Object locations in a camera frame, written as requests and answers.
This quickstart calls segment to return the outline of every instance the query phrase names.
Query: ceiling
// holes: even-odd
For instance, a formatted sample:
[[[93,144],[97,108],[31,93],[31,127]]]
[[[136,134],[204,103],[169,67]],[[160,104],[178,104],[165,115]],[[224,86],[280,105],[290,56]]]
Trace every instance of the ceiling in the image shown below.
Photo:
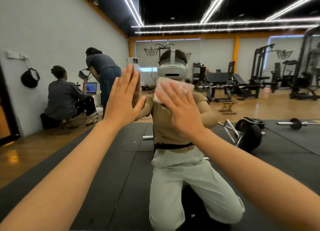
[[[212,0],[132,1],[136,9],[140,11],[144,25],[199,23],[212,2]],[[218,11],[214,13],[209,22],[252,19],[264,20],[266,17],[295,1],[297,0],[223,0]],[[98,3],[99,8],[128,36],[139,35],[135,33],[135,31],[139,30],[150,31],[149,28],[131,28],[131,26],[137,26],[137,23],[124,0],[98,0]],[[283,15],[281,18],[315,16],[320,16],[320,0],[312,0]],[[170,28],[170,30],[181,30],[181,28]]]

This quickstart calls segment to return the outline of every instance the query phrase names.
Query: laptop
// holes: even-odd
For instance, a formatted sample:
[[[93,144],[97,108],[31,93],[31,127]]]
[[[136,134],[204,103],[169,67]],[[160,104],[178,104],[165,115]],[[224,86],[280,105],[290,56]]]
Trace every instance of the laptop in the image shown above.
[[[97,93],[97,82],[87,83],[87,96],[95,95]]]

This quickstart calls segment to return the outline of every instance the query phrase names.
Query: door frame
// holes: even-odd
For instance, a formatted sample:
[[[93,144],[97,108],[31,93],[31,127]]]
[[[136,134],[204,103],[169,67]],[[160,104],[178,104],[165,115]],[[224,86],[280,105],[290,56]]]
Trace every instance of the door frame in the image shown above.
[[[0,139],[0,146],[10,143],[12,141],[17,140],[21,137],[19,132],[19,127],[17,123],[17,119],[14,113],[14,109],[12,107],[12,102],[10,99],[8,87],[6,84],[6,79],[2,70],[1,62],[0,62],[0,105],[3,108],[8,127],[11,135]]]

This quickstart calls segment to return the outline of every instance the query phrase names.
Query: laptop screen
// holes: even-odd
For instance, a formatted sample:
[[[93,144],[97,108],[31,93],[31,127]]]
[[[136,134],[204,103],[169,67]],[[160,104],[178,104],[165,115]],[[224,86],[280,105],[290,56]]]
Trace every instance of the laptop screen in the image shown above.
[[[87,83],[87,93],[97,93],[97,82]]]

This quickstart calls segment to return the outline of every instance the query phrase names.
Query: light gray pants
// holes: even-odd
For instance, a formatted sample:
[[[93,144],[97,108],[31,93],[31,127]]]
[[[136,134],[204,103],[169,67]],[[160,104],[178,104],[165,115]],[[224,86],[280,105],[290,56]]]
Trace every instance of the light gray pants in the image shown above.
[[[237,223],[245,211],[241,199],[216,172],[203,153],[194,148],[186,153],[158,150],[152,160],[149,218],[154,230],[176,230],[185,221],[181,203],[183,181],[202,199],[209,216],[222,223]]]

